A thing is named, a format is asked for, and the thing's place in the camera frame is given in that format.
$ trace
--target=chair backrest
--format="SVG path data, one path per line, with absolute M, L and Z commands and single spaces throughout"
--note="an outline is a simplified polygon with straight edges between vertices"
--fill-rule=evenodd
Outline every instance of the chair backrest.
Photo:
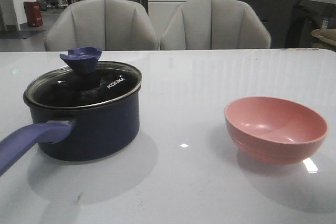
M 127 0 L 85 0 L 69 5 L 47 33 L 47 51 L 96 46 L 107 51 L 158 50 L 144 7 Z
M 271 37 L 253 9 L 237 0 L 179 5 L 160 39 L 162 50 L 269 48 Z

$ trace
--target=white table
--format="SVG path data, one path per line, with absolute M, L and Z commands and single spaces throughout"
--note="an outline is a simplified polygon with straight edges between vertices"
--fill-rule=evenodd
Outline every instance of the white table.
M 31 122 L 22 101 L 54 52 L 0 53 L 1 139 Z M 336 223 L 336 55 L 327 50 L 104 52 L 143 73 L 140 132 L 125 149 L 69 163 L 28 151 L 0 178 L 0 223 Z M 223 109 L 267 95 L 330 126 L 306 162 L 275 166 L 238 151 Z

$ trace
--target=lid knob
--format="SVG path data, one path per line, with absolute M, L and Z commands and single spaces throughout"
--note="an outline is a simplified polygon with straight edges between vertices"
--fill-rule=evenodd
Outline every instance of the lid knob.
M 69 49 L 68 55 L 59 56 L 76 74 L 86 75 L 94 72 L 101 54 L 99 47 L 78 47 Z

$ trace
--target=floor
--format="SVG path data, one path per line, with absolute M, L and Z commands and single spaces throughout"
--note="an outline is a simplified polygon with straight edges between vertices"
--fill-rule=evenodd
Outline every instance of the floor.
M 39 27 L 28 27 L 27 25 L 22 26 L 23 31 L 42 31 L 28 38 L 21 39 L 11 39 L 11 34 L 8 33 L 8 37 L 5 39 L 0 39 L 0 52 L 19 52 L 19 51 L 45 51 L 44 48 L 44 38 L 46 32 L 52 27 L 54 22 L 58 19 L 60 14 L 63 12 L 63 8 L 53 8 L 47 9 L 47 11 L 42 11 L 42 21 L 43 25 Z

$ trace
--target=saucepan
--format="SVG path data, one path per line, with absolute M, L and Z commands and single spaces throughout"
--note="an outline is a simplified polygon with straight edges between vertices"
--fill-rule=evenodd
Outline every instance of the saucepan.
M 61 54 L 68 65 L 31 82 L 23 94 L 33 124 L 0 142 L 0 176 L 36 143 L 64 161 L 111 155 L 139 131 L 142 75 L 136 67 L 98 61 L 102 49 L 81 47 Z

